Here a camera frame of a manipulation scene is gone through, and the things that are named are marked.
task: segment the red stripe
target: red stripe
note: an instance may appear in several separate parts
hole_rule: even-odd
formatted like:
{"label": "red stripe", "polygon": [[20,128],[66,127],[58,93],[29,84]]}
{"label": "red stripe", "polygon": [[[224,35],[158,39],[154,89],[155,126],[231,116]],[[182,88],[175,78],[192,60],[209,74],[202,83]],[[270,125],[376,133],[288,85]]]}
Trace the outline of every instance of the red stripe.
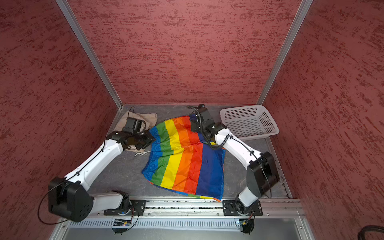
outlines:
{"label": "red stripe", "polygon": [[184,192],[195,195],[200,177],[201,163],[203,161],[203,144],[191,146],[191,148],[193,148],[193,155],[189,166],[188,178],[185,182]]}
{"label": "red stripe", "polygon": [[184,127],[187,130],[188,136],[189,136],[189,142],[191,145],[195,145],[200,143],[199,135],[197,132],[191,131],[191,122],[189,121],[189,116],[181,117],[184,123]]}

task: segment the gray floor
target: gray floor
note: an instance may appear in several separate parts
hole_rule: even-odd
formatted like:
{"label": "gray floor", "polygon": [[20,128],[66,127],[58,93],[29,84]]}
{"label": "gray floor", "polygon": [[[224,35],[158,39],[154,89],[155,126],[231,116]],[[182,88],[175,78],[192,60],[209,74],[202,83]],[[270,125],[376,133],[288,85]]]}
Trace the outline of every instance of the gray floor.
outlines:
{"label": "gray floor", "polygon": [[[124,106],[121,114],[124,114],[131,106]],[[215,121],[220,120],[220,110],[229,108],[228,106],[207,106],[210,114]],[[136,113],[157,113],[157,123],[170,118],[190,114],[191,109],[185,105],[135,105]],[[264,139],[246,141],[246,143],[260,152],[268,151]],[[150,184],[141,174],[142,169],[147,164],[149,153],[135,157],[134,152],[124,151],[117,156],[96,178],[89,193],[109,192],[120,190],[127,192],[133,197],[183,197]],[[228,151],[224,160],[224,193],[223,198],[234,198],[246,186],[246,170],[242,164]],[[272,187],[273,198],[287,198],[287,194],[282,181]]]}

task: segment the green stripe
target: green stripe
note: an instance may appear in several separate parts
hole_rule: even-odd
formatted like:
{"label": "green stripe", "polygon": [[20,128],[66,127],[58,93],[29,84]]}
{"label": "green stripe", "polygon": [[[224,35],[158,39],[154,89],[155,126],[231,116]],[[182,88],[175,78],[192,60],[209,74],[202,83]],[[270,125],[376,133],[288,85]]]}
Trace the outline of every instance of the green stripe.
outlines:
{"label": "green stripe", "polygon": [[160,143],[161,151],[164,152],[164,151],[171,150],[172,148],[170,146],[169,134],[168,134],[165,122],[158,124],[156,126],[156,128],[157,128],[157,131],[159,133],[160,140],[161,140],[161,143]]}
{"label": "green stripe", "polygon": [[167,165],[169,162],[170,156],[159,157],[158,168],[155,173],[152,175],[151,183],[160,186],[163,181],[164,173],[166,172]]}
{"label": "green stripe", "polygon": [[199,195],[193,195],[193,194],[188,194],[188,197],[196,197],[196,198],[200,198]]}
{"label": "green stripe", "polygon": [[157,160],[158,167],[155,173],[152,175],[151,182],[157,186],[160,186],[168,166],[169,157],[173,155],[173,150],[171,150],[169,134],[165,122],[159,123],[156,128],[160,136],[160,146],[161,151],[163,152],[163,156],[159,157]]}

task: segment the black cable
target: black cable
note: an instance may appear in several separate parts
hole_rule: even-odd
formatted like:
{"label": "black cable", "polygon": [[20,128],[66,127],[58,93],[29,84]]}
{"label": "black cable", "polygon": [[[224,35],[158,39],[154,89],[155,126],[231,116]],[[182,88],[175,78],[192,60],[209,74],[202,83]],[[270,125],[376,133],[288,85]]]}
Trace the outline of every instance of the black cable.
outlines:
{"label": "black cable", "polygon": [[365,232],[381,232],[384,233],[384,227],[376,225],[367,225],[358,233],[358,240],[365,240]]}
{"label": "black cable", "polygon": [[135,111],[135,107],[132,106],[132,107],[128,110],[128,116],[127,116],[127,118],[129,118],[129,112],[131,111],[131,109],[133,109],[133,110],[132,110],[132,117],[133,117],[133,113],[134,113],[134,111]]}
{"label": "black cable", "polygon": [[[79,175],[80,171],[83,170],[93,159],[95,159],[101,152],[104,151],[104,147],[105,147],[105,141],[106,141],[106,138],[104,138],[104,144],[103,144],[103,147],[101,148],[101,150],[91,159],[89,160],[89,162],[87,162],[79,171],[77,171],[75,173],[75,175],[73,175],[72,177],[68,178],[68,179],[65,179],[64,181],[69,181],[71,178],[73,178],[74,176],[76,175]],[[43,200],[44,198],[55,188],[57,188],[58,186],[60,186],[64,181],[62,181],[61,183],[59,183],[58,185],[54,186],[53,188],[51,188],[44,196],[43,198],[41,199],[40,203],[39,203],[39,207],[37,208],[37,218],[39,219],[39,221],[45,225],[55,225],[55,224],[59,224],[59,223],[63,223],[63,222],[66,222],[68,221],[69,219],[67,220],[64,220],[64,221],[61,221],[61,222],[56,222],[56,223],[49,223],[49,222],[44,222],[41,218],[40,218],[40,207],[43,203]]]}
{"label": "black cable", "polygon": [[[131,214],[131,220],[129,220],[130,221],[129,224],[132,224],[132,219],[133,219],[133,214],[134,214],[133,209],[131,209],[131,211],[132,211],[132,214]],[[121,225],[124,225],[125,222],[127,222],[126,219],[115,218],[115,222],[113,222],[113,223],[114,224],[119,224],[118,226],[121,226]]]}
{"label": "black cable", "polygon": [[197,117],[197,121],[199,122],[200,124],[200,131],[201,131],[201,134],[203,135],[205,141],[207,142],[208,146],[212,149],[212,150],[218,150],[220,148],[222,148],[224,146],[224,144],[227,142],[228,138],[230,137],[229,135],[227,135],[224,139],[224,141],[218,145],[218,146],[212,146],[211,144],[211,141],[209,138],[207,138],[207,136],[205,135],[205,129],[203,129],[203,122],[201,121],[201,114],[200,112],[198,111],[197,108],[193,107],[193,106],[187,106],[187,108],[191,108],[193,109],[194,111],[193,112],[196,112],[196,117]]}
{"label": "black cable", "polygon": [[144,122],[144,129],[141,132],[138,132],[137,134],[142,134],[145,131],[145,129],[147,128],[147,123],[145,121],[143,121],[143,122]]}
{"label": "black cable", "polygon": [[136,222],[135,222],[130,228],[128,228],[128,230],[131,229],[131,228],[133,228],[134,225],[136,225],[138,219],[139,219],[139,212],[137,211]]}
{"label": "black cable", "polygon": [[268,183],[268,186],[269,186],[269,192],[270,192],[270,197],[268,197],[268,195],[265,195],[267,198],[272,198],[272,190],[271,190],[271,184],[269,183],[269,180],[264,172],[264,169],[263,169],[263,166],[261,165],[261,163],[257,160],[257,157],[253,154],[253,151],[249,150],[242,142],[236,140],[235,138],[233,138],[232,136],[230,137],[232,140],[235,140],[236,142],[240,143],[241,145],[243,145],[243,147],[245,147],[246,150],[248,150],[256,159],[256,161],[259,163],[260,165],[260,168],[262,169],[262,172],[264,174],[264,177]]}

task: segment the yellow stripe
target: yellow stripe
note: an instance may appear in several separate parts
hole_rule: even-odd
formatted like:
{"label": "yellow stripe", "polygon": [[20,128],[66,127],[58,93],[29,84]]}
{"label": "yellow stripe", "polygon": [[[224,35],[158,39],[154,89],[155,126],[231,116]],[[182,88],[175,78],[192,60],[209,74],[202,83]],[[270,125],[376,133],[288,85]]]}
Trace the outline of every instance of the yellow stripe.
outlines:
{"label": "yellow stripe", "polygon": [[173,155],[169,157],[167,169],[164,173],[160,187],[172,189],[179,169],[181,157],[183,156],[184,148],[175,149]]}
{"label": "yellow stripe", "polygon": [[184,148],[181,147],[179,133],[177,132],[173,119],[167,120],[164,123],[166,124],[166,129],[169,135],[169,144],[173,150],[173,155],[169,157],[167,169],[164,173],[160,187],[172,189]]}
{"label": "yellow stripe", "polygon": [[179,139],[179,133],[177,132],[175,122],[173,119],[167,120],[164,122],[166,124],[166,129],[169,135],[169,144],[172,150],[180,149],[180,139]]}

